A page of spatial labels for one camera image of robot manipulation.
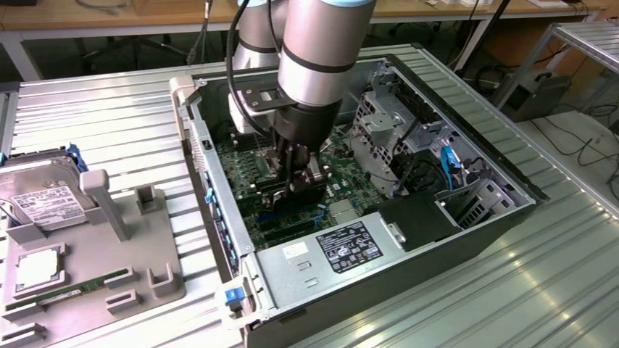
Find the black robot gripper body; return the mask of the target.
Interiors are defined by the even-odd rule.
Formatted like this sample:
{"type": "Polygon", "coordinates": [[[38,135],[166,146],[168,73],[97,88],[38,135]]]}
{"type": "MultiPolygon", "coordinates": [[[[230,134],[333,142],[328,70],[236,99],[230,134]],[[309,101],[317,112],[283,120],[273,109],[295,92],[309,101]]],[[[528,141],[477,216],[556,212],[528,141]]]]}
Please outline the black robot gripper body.
{"type": "Polygon", "coordinates": [[[341,101],[321,107],[295,104],[276,111],[273,128],[292,144],[316,152],[329,137],[341,101]]]}

